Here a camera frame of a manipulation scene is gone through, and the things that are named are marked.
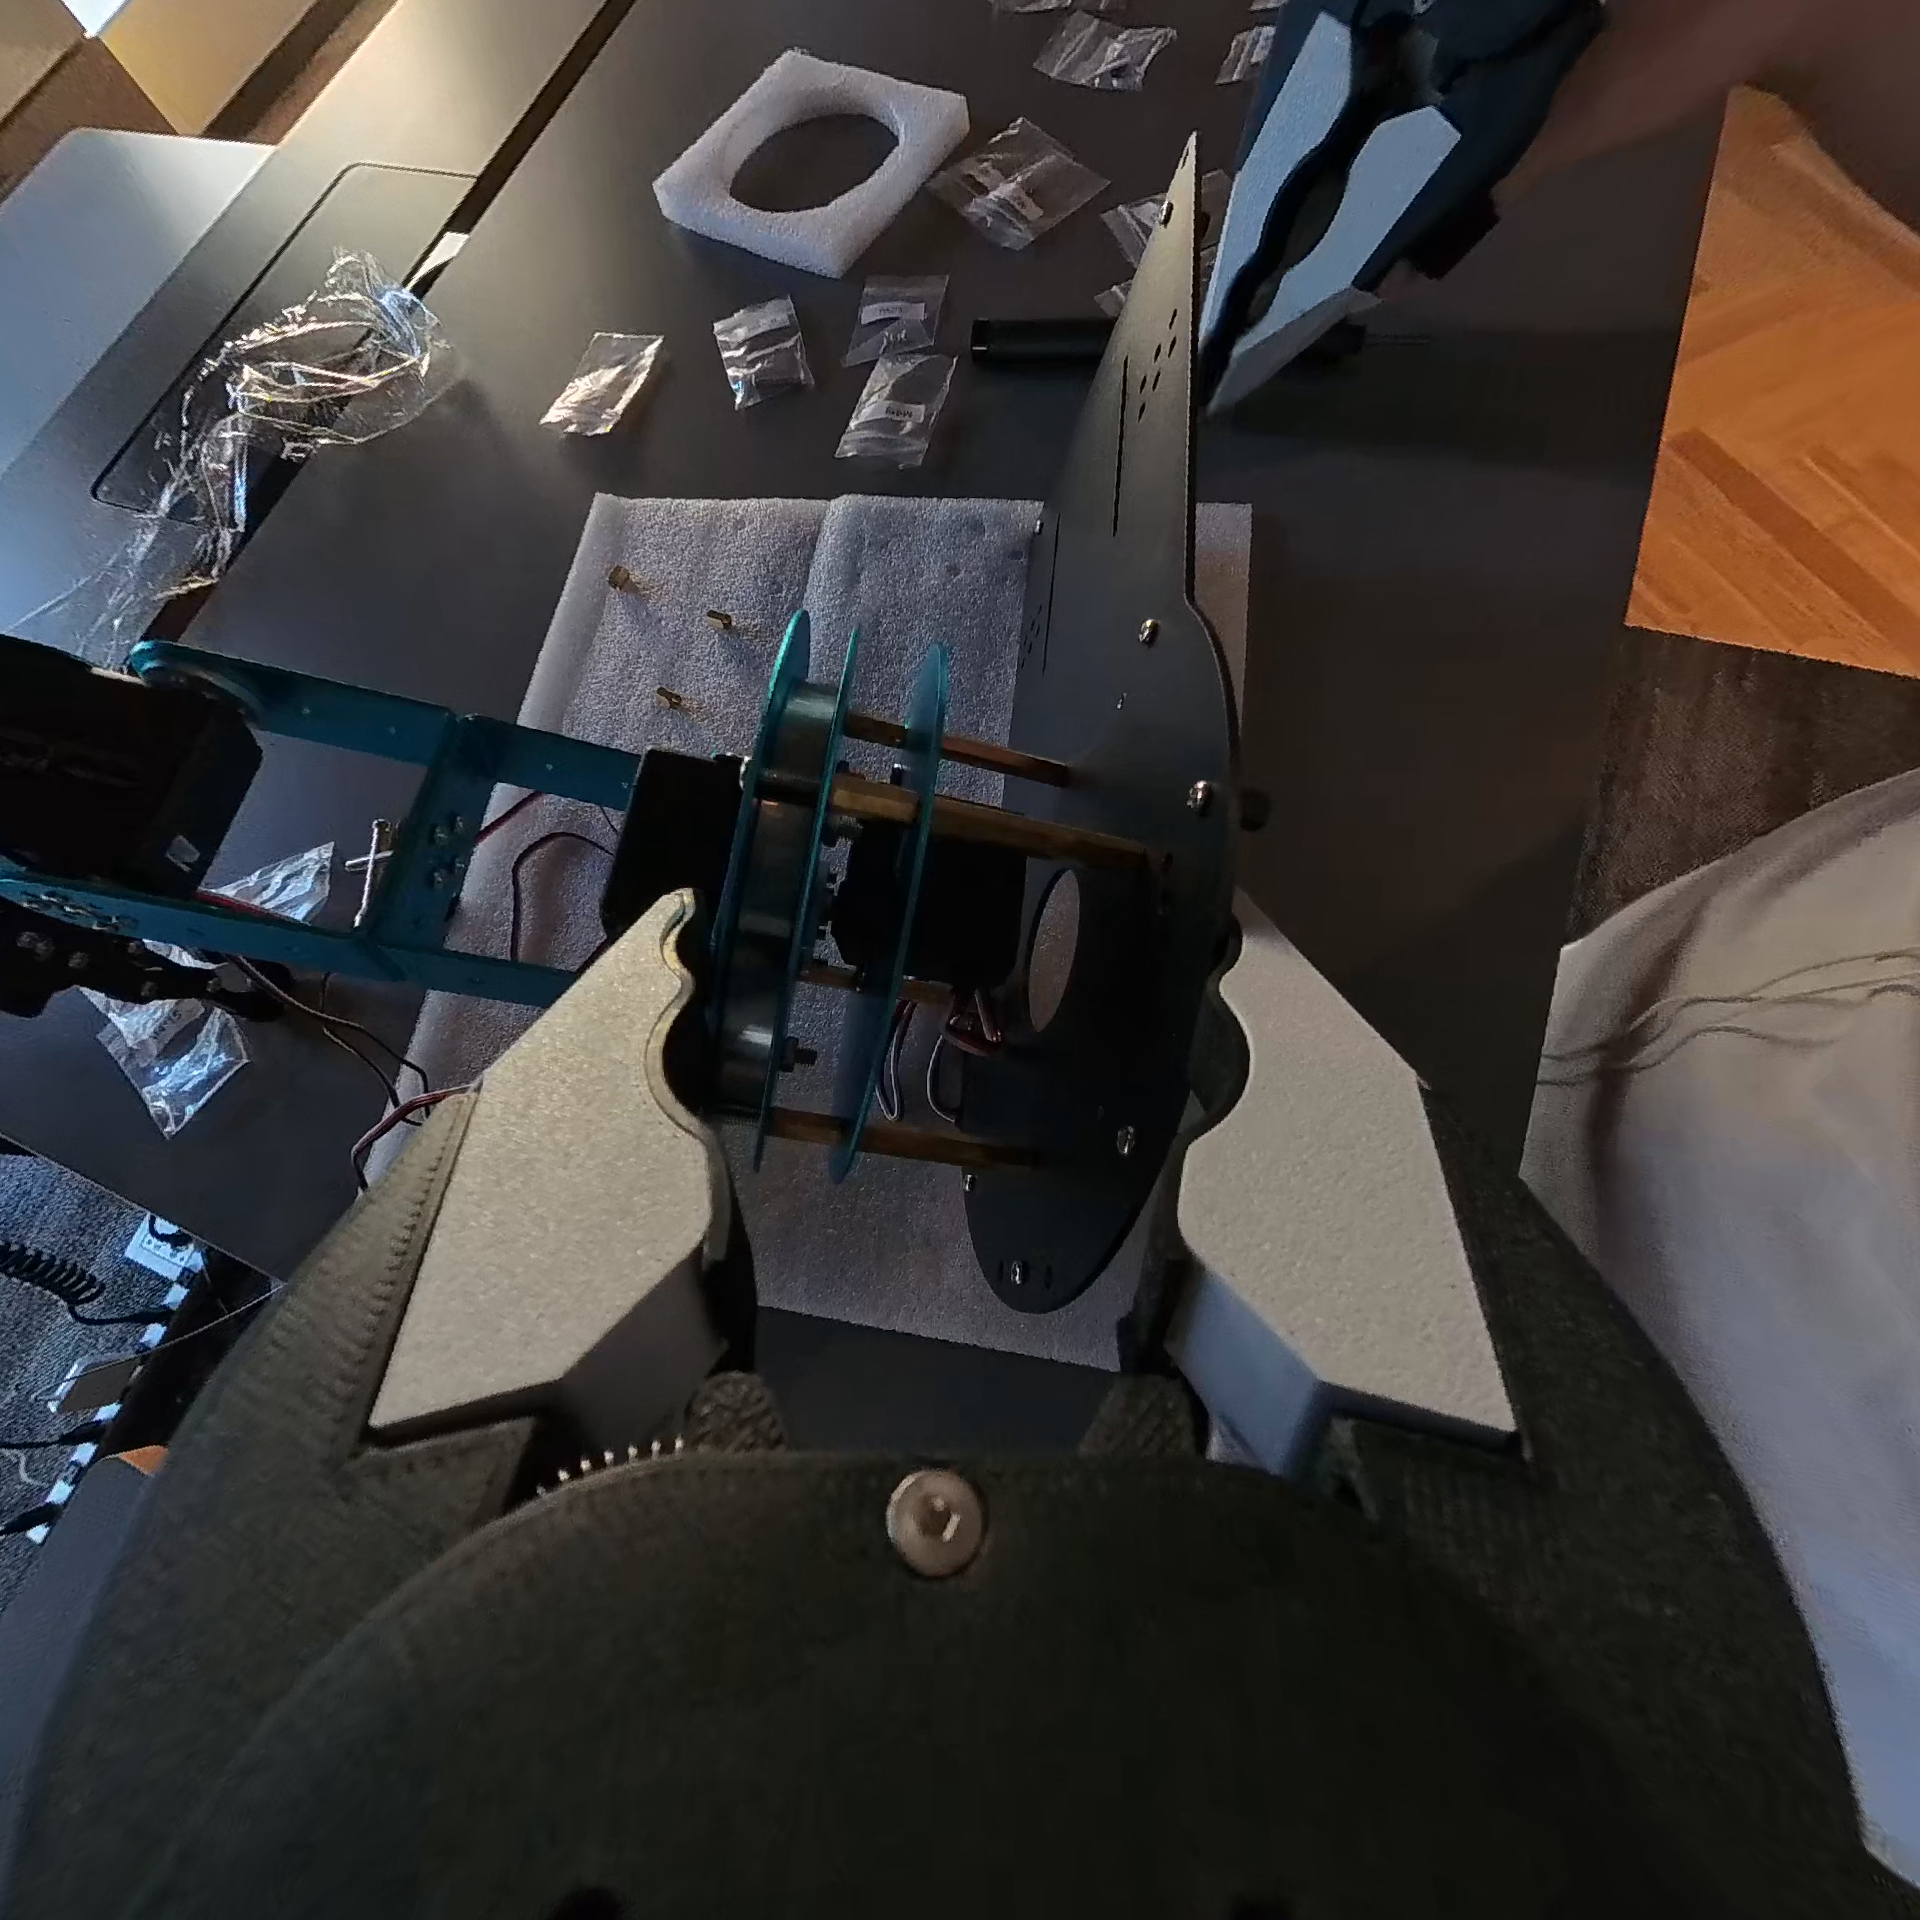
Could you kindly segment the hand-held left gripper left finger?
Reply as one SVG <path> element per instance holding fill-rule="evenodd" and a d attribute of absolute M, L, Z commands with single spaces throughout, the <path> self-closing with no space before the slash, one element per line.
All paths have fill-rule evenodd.
<path fill-rule="evenodd" d="M 725 1353 L 707 1298 L 731 1170 L 670 1091 L 695 890 L 658 896 L 469 1091 L 384 1164 L 421 1207 L 372 1432 L 549 1414 L 664 1432 Z"/>

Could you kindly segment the white foam sheet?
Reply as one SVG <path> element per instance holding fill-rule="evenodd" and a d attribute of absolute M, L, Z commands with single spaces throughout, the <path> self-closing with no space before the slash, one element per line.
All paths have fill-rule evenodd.
<path fill-rule="evenodd" d="M 701 610 L 750 610 L 756 634 L 786 634 L 805 610 L 817 658 L 835 670 L 859 634 L 853 707 L 902 719 L 926 646 L 951 652 L 951 731 L 1012 744 L 1024 549 L 1042 500 L 591 500 L 549 646 L 524 713 L 591 719 L 585 731 L 628 756 L 658 756 L 658 719 L 640 719 L 646 677 L 664 640 L 683 640 Z M 652 597 L 610 591 L 610 567 L 652 579 Z M 774 652 L 695 670 L 695 695 L 719 707 L 719 744 L 756 744 Z M 670 1036 L 670 1091 L 695 1109 L 707 1018 Z M 475 1054 L 451 1085 L 469 1091 L 506 1042 Z M 1146 1213 L 1109 1268 L 1061 1310 L 1006 1310 L 981 1280 L 969 1237 L 969 1182 L 957 1164 L 866 1152 L 847 1182 L 829 1176 L 829 1146 L 756 1140 L 738 1122 L 701 1115 L 731 1170 L 731 1237 L 756 1256 L 756 1292 L 823 1304 L 866 1329 L 969 1335 L 994 1353 L 1036 1353 L 1122 1371 L 1115 1323 L 1140 1304 L 1140 1274 L 1158 1268 L 1134 1237 L 1152 1237 L 1158 1182 L 1182 1182 L 1182 1128 Z"/>

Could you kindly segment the scattered small parts bags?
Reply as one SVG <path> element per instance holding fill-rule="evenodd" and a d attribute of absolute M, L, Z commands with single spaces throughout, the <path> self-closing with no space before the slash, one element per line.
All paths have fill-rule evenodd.
<path fill-rule="evenodd" d="M 1176 43 L 1164 24 L 1115 24 L 1109 6 L 1006 6 L 1006 12 L 1067 12 L 1054 37 L 1036 49 L 1036 73 L 1054 85 L 1085 91 L 1140 91 L 1146 67 Z M 1243 24 L 1219 61 L 1213 85 L 1237 85 L 1262 73 L 1274 30 L 1286 6 L 1250 6 L 1256 24 Z M 847 274 L 847 262 L 896 219 L 908 189 L 939 195 L 963 213 L 994 250 L 1030 250 L 1042 232 L 1073 219 L 1091 195 L 1103 195 L 1103 177 L 1091 177 L 1054 134 L 1042 134 L 1030 116 L 1000 128 L 981 152 L 920 171 L 957 146 L 957 91 L 933 85 L 896 85 L 866 67 L 835 67 L 811 55 L 780 55 L 725 122 L 695 140 L 689 158 L 677 158 L 658 177 L 658 213 L 695 238 L 738 244 L 750 256 L 805 268 L 805 274 Z M 731 195 L 738 165 L 786 128 L 805 128 L 817 116 L 866 116 L 896 134 L 890 158 L 859 177 L 847 195 L 823 207 L 744 207 Z M 1109 238 L 1122 244 L 1128 268 L 1146 262 L 1146 244 L 1164 226 L 1164 201 L 1115 201 L 1103 207 Z M 1134 280 L 1115 280 L 1097 293 L 1097 317 L 1122 317 L 1134 299 Z M 933 421 L 951 396 L 957 360 L 939 354 L 939 311 L 945 311 L 945 274 L 872 274 L 859 286 L 853 341 L 841 366 L 872 366 L 853 421 L 835 445 L 835 457 L 866 457 L 890 469 L 920 469 Z M 731 408 L 756 408 L 786 390 L 811 390 L 805 329 L 798 305 L 762 299 L 713 323 L 713 347 L 731 384 Z M 579 354 L 579 372 L 567 390 L 542 408 L 549 433 L 567 439 L 603 439 L 652 384 L 664 366 L 664 335 L 628 335 L 597 329 Z"/>

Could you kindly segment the black screwdriver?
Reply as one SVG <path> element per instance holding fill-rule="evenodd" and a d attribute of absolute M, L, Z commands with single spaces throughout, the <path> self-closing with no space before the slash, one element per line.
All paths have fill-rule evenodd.
<path fill-rule="evenodd" d="M 1085 372 L 1109 347 L 1109 317 L 975 317 L 969 360 L 987 372 Z"/>

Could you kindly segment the crumpled clear plastic bag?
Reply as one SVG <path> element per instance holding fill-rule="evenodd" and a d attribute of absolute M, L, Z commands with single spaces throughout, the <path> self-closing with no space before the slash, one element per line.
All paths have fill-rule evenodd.
<path fill-rule="evenodd" d="M 335 250 L 317 293 L 232 335 L 189 378 L 158 500 L 91 579 L 98 622 L 134 634 L 158 603 L 207 591 L 262 524 L 280 469 L 414 427 L 457 372 L 439 311 L 378 256 Z"/>

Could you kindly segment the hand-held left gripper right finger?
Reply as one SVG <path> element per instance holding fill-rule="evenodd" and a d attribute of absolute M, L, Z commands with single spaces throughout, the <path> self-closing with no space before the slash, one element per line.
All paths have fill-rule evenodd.
<path fill-rule="evenodd" d="M 1304 1475 L 1341 1414 L 1512 1445 L 1420 1073 L 1262 908 L 1219 1000 L 1243 1085 L 1182 1152 L 1164 1341 L 1213 1432 L 1268 1475 Z"/>

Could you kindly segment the power strip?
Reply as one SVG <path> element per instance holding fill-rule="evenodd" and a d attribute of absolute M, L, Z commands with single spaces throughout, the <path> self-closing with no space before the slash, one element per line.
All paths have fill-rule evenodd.
<path fill-rule="evenodd" d="M 171 1353 L 213 1310 L 207 1250 L 134 1213 L 104 1243 L 6 1237 L 6 1548 L 43 1542 L 85 1469 L 171 1396 Z"/>

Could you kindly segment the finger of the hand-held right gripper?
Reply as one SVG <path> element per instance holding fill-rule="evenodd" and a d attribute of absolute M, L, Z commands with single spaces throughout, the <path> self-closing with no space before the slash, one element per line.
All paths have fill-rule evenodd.
<path fill-rule="evenodd" d="M 1237 329 L 1268 311 L 1274 280 L 1323 238 L 1365 134 L 1420 128 L 1420 104 L 1396 110 L 1365 91 L 1365 61 L 1353 6 L 1286 6 L 1213 244 L 1207 360 L 1231 354 Z M 1365 262 L 1359 286 L 1371 299 L 1390 262 L 1396 232 Z"/>
<path fill-rule="evenodd" d="M 1347 189 L 1323 226 L 1323 238 L 1274 280 L 1262 317 L 1250 317 L 1213 378 L 1207 414 L 1237 408 L 1274 372 L 1286 372 L 1304 347 L 1317 347 L 1335 323 L 1371 311 L 1378 299 L 1359 286 L 1371 256 L 1451 158 L 1457 128 L 1371 128 Z"/>

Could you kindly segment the flat clear parts bag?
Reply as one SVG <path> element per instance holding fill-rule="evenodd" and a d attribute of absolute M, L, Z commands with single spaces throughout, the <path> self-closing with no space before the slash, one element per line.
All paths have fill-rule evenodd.
<path fill-rule="evenodd" d="M 98 1042 L 110 1048 L 165 1140 L 177 1140 L 250 1067 L 244 1024 L 226 1006 L 128 1006 L 104 994 L 85 1000 L 104 1012 Z"/>

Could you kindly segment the silver laptop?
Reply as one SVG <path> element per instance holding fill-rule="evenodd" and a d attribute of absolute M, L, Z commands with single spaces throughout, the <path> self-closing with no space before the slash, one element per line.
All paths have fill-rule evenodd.
<path fill-rule="evenodd" d="M 262 165 L 262 140 L 73 128 L 12 183 L 0 201 L 6 469 Z"/>

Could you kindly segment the blue toy robot arm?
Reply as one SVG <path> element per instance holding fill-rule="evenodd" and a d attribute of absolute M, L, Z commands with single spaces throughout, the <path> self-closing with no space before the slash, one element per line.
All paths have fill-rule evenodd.
<path fill-rule="evenodd" d="M 1134 293 L 1091 372 L 1067 469 L 1024 549 L 1012 744 L 951 719 L 926 646 L 908 713 L 853 707 L 859 634 L 829 670 L 786 622 L 744 762 L 683 762 L 695 841 L 725 878 L 689 896 L 701 1115 L 957 1164 L 981 1280 L 1061 1310 L 1109 1268 L 1189 1109 L 1189 1042 L 1231 926 L 1237 689 L 1195 610 L 1201 140 L 1164 189 Z M 664 853 L 658 768 L 561 731 L 451 713 L 250 658 L 140 640 L 128 670 L 12 646 L 6 902 L 43 1006 L 67 945 L 79 987 L 158 1000 L 158 945 L 274 957 L 555 1006 L 573 975 L 451 951 L 445 926 L 500 786 L 622 811 L 616 890 Z M 360 933 L 201 890 L 262 738 L 421 768 Z"/>

